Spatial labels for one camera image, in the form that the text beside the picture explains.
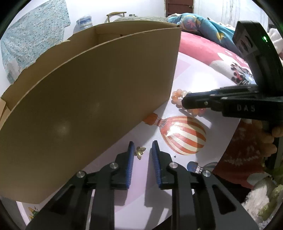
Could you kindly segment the person's right hand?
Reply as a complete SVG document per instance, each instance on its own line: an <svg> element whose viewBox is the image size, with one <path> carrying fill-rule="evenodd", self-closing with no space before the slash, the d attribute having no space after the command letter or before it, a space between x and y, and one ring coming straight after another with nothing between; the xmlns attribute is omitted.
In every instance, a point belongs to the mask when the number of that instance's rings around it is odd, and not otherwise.
<svg viewBox="0 0 283 230"><path fill-rule="evenodd" d="M274 139L282 136L282 128L275 127L272 131L264 131L263 122L259 120L242 119L247 124L252 125L254 134L259 144L259 152L263 157L270 157L277 152Z"/></svg>

